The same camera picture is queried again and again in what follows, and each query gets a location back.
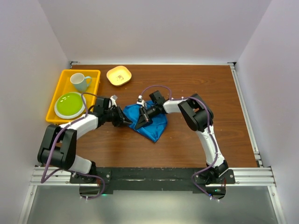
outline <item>yellow bin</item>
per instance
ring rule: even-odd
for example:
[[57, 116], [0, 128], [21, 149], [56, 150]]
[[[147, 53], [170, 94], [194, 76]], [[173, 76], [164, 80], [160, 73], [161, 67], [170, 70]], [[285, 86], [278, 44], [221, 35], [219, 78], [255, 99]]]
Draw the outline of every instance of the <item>yellow bin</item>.
[[[91, 83], [90, 83], [88, 89], [86, 90], [86, 92], [97, 94], [99, 83], [100, 83], [100, 71], [99, 70], [73, 70], [73, 69], [63, 70], [61, 72], [58, 84], [55, 89], [54, 96], [53, 96], [51, 104], [50, 104], [50, 108], [49, 108], [47, 116], [46, 116], [47, 122], [53, 123], [53, 124], [65, 124], [65, 123], [68, 123], [68, 122], [78, 118], [79, 116], [81, 116], [81, 114], [80, 114], [78, 117], [71, 119], [71, 120], [62, 119], [62, 118], [58, 117], [54, 111], [55, 103], [59, 99], [59, 97], [61, 97], [62, 95], [66, 94], [68, 92], [78, 92], [70, 81], [71, 76], [75, 73], [82, 73], [85, 77], [90, 76], [92, 78], [92, 80], [91, 80]], [[84, 97], [86, 99], [87, 108], [89, 108], [91, 105], [93, 105], [95, 103], [96, 97], [88, 95], [88, 94], [85, 94]]]

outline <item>mug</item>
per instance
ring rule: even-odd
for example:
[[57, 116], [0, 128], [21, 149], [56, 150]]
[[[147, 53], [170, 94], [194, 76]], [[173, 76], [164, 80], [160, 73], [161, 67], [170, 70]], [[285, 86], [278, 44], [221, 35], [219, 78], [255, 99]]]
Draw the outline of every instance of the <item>mug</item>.
[[71, 76], [71, 83], [79, 92], [85, 92], [92, 82], [92, 78], [90, 76], [84, 76], [82, 73], [75, 73]]

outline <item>blue towel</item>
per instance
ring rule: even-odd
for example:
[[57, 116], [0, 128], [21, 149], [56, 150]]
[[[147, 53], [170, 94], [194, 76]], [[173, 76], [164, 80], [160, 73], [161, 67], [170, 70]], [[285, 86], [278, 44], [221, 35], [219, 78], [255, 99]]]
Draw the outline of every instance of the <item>blue towel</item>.
[[[154, 103], [152, 101], [147, 102], [147, 107], [151, 107]], [[139, 118], [139, 108], [140, 105], [138, 104], [133, 104], [126, 106], [123, 109], [124, 114], [133, 122], [129, 127], [132, 128], [133, 130], [138, 118]], [[152, 140], [153, 142], [158, 141], [160, 136], [162, 135], [164, 129], [166, 128], [167, 125], [167, 118], [165, 114], [159, 114], [155, 117], [152, 118], [153, 123], [146, 126], [146, 127], [141, 127], [138, 130], [135, 130], [136, 132], [142, 134], [146, 138]]]

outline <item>white wall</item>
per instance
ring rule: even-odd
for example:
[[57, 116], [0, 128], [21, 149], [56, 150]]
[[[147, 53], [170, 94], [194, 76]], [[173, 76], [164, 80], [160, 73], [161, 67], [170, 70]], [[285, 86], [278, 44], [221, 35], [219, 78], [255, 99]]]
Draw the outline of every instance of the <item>white wall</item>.
[[257, 144], [289, 224], [299, 222], [299, 1], [273, 0], [237, 62]]
[[69, 60], [235, 62], [271, 0], [39, 0]]
[[18, 221], [67, 59], [37, 0], [0, 2], [0, 223]]

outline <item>wooden table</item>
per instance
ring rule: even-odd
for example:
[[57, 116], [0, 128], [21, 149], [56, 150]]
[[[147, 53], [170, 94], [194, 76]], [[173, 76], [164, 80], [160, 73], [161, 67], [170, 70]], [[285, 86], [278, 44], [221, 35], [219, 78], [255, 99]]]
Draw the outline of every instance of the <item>wooden table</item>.
[[[198, 93], [214, 113], [214, 131], [220, 150], [230, 167], [256, 167], [244, 116], [229, 66], [211, 65], [126, 65], [132, 79], [115, 87], [106, 78], [116, 65], [74, 65], [73, 69], [100, 70], [98, 95], [117, 95], [124, 108], [135, 104], [147, 86], [169, 86], [172, 96]], [[160, 90], [167, 98], [168, 91]], [[158, 142], [128, 127], [106, 123], [78, 140], [77, 154], [95, 161], [98, 167], [205, 167], [206, 157], [197, 135], [189, 129], [181, 114], [168, 114], [168, 125]]]

